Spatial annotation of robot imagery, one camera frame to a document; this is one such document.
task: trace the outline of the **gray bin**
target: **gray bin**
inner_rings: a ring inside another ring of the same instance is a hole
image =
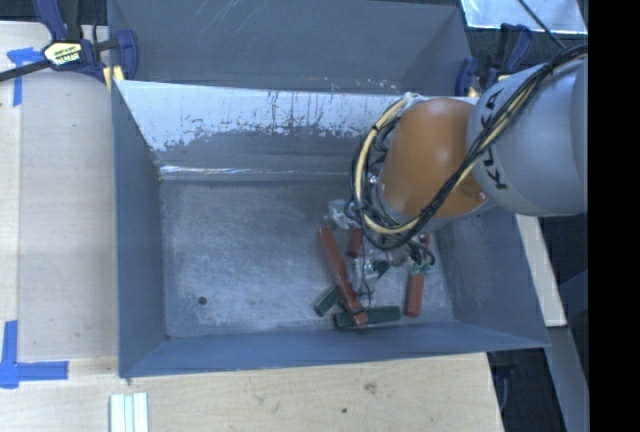
[[[247,2],[270,15],[236,11]],[[111,28],[138,36],[142,80],[112,92],[121,376],[548,344],[515,218],[497,208],[435,234],[439,262],[418,319],[336,331],[312,309],[331,287],[315,237],[327,204],[347,197],[362,134],[399,93],[452,93],[468,55],[459,11],[349,0],[142,3],[109,0]],[[204,35],[209,23],[217,35]],[[197,46],[179,35],[194,24],[204,31]],[[302,34],[313,25],[324,31],[310,40]],[[293,37],[272,44],[285,26]],[[262,48],[246,59],[221,53],[243,42]],[[211,62],[216,54],[225,64]],[[276,63],[287,57],[290,67]],[[406,277],[390,269],[375,304],[402,305]]]

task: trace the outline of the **scratch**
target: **scratch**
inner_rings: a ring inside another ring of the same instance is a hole
[[[242,29],[242,27],[245,26],[245,24],[247,23],[247,21],[249,21],[251,19],[251,17],[258,12],[258,9],[254,9],[251,14],[249,14],[242,23],[240,23],[240,25],[238,26],[238,28],[236,28],[236,33],[240,32],[240,29]]]
[[[208,30],[211,25],[213,25],[218,19],[224,19],[224,17],[229,13],[231,9],[233,9],[236,5],[238,5],[243,0],[231,0],[227,5],[225,5],[222,10],[216,14],[209,23],[200,31],[200,34],[204,33],[205,30]]]
[[[195,19],[200,15],[200,13],[202,12],[202,9],[204,9],[205,5],[207,5],[209,3],[209,0],[204,0],[204,2],[202,2],[202,5],[198,8],[198,10],[196,11],[196,13],[193,15],[193,17],[191,18],[191,21],[189,22],[189,24],[187,25],[187,30],[189,30],[191,28],[191,24],[195,21]]]

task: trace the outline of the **blue tape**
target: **blue tape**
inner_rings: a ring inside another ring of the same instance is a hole
[[[20,67],[24,64],[30,64],[31,62],[40,62],[44,60],[42,53],[33,48],[20,48],[18,50],[11,50],[7,52],[7,57],[13,62],[16,67]],[[16,78],[13,85],[13,106],[17,107],[22,103],[22,77]]]
[[[2,361],[0,361],[0,388],[15,389],[20,382],[30,380],[66,380],[69,361],[18,363],[18,321],[5,322]]]

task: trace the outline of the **yellow label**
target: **yellow label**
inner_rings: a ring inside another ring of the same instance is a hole
[[[44,51],[44,56],[52,64],[61,66],[80,60],[82,46],[78,43],[54,43]]]

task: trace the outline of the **clamp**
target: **clamp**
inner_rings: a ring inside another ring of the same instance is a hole
[[[42,60],[0,73],[0,82],[18,78],[35,71],[51,68],[54,71],[74,71],[109,84],[109,68],[100,60],[100,52],[119,48],[122,75],[131,79],[138,68],[138,48],[135,34],[124,29],[115,39],[98,42],[93,29],[93,43],[83,39],[78,23],[80,0],[33,0],[36,16],[51,34],[51,42],[42,50]]]
[[[469,96],[473,91],[482,94],[500,77],[515,73],[532,44],[533,34],[527,27],[503,23],[495,56],[487,55],[482,61],[467,57],[458,72],[454,95]]]

